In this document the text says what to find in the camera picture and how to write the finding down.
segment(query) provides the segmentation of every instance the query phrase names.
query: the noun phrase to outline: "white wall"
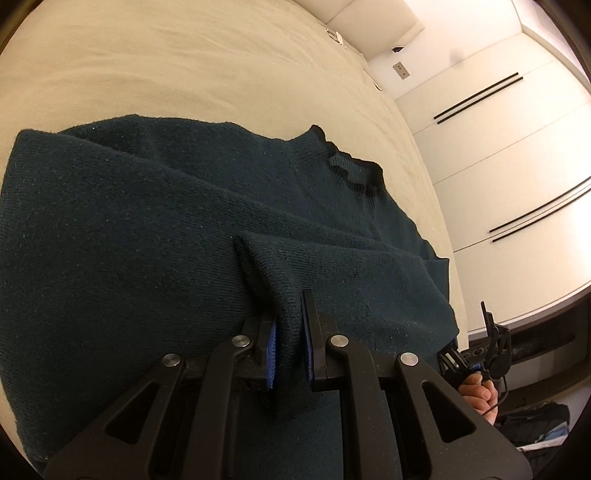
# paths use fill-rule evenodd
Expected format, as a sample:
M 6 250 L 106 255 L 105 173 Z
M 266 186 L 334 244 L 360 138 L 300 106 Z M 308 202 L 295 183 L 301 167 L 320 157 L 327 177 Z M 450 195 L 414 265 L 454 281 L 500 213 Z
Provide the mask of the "white wall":
M 394 99 L 471 55 L 521 32 L 511 0 L 405 0 L 425 29 L 402 51 L 369 62 L 380 87 Z M 392 66 L 401 61 L 410 76 Z
M 582 82 L 589 86 L 583 67 L 568 42 L 542 7 L 534 0 L 513 0 L 524 33 L 538 41 L 556 56 Z

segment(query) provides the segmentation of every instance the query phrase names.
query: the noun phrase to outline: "clothing pile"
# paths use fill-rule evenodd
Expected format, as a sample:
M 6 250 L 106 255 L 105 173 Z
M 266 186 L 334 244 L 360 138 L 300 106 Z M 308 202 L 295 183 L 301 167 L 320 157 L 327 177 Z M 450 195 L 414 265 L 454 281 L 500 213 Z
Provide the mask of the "clothing pile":
M 0 374 L 38 471 L 164 354 L 195 356 L 273 309 L 274 402 L 239 478 L 341 478 L 338 394 L 312 394 L 300 295 L 372 349 L 433 362 L 457 335 L 448 260 L 381 168 L 319 127 L 126 116 L 23 131 L 0 201 Z
M 495 426 L 523 452 L 535 476 L 548 465 L 569 435 L 569 424 L 569 408 L 548 402 L 500 417 Z

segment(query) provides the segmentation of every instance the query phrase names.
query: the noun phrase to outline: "wall outlet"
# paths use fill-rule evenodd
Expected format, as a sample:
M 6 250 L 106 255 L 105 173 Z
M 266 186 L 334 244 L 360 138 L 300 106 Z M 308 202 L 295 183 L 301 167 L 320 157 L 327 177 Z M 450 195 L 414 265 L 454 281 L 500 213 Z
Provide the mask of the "wall outlet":
M 392 68 L 394 70 L 396 70 L 396 73 L 398 73 L 400 75 L 400 78 L 402 78 L 402 80 L 404 80 L 406 77 L 410 77 L 410 73 L 408 72 L 408 70 L 406 68 L 404 68 L 404 65 L 402 65 L 401 61 L 399 61 Z

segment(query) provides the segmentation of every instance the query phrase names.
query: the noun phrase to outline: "black cable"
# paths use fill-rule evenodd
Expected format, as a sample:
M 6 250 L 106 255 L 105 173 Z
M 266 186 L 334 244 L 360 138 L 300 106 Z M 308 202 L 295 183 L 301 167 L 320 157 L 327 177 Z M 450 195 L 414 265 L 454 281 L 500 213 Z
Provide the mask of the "black cable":
M 507 399 L 507 396 L 509 396 L 509 388 L 507 387 L 507 379 L 505 378 L 504 375 L 503 375 L 503 384 L 505 385 L 505 391 L 501 395 L 499 401 L 497 403 L 495 403 L 491 408 L 489 408 L 486 412 L 484 412 L 482 414 L 482 416 L 487 415 L 488 413 L 493 411 L 495 408 L 497 408 L 499 405 L 501 405 Z

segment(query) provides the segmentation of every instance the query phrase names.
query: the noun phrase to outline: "mattress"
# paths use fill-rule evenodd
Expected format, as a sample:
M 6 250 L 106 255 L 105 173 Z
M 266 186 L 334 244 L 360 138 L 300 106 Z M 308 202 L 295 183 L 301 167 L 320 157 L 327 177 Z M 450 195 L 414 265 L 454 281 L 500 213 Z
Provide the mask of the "mattress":
M 290 139 L 316 124 L 378 163 L 437 255 L 467 346 L 452 247 L 426 167 L 367 63 L 290 0 L 44 0 L 0 55 L 0 171 L 24 128 L 56 132 L 137 113 L 234 122 Z M 0 422 L 18 445 L 0 388 Z

